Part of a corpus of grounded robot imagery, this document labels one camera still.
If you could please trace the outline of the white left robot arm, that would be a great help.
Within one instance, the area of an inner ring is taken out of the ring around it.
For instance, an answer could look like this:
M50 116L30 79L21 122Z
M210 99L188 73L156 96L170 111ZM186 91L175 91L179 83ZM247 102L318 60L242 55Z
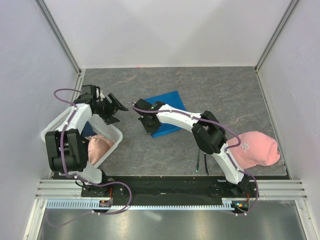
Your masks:
M89 86L42 132L52 172L92 186L99 197L110 191L108 177L99 166L117 148L123 134L114 126L114 115L127 111L112 93L104 96Z

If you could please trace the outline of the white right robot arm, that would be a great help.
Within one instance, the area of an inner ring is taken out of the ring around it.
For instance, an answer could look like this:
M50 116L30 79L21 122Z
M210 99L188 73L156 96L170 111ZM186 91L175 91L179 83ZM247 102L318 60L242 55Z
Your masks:
M247 191L250 178L231 152L231 148L238 147L241 140L237 136L237 142L229 145L226 138L228 129L218 122L213 113L207 110L192 113L161 101L151 104L144 99L133 103L132 108L140 115L138 120L149 135L154 134L163 124L191 132L198 148L211 155L223 170L230 193L240 197Z

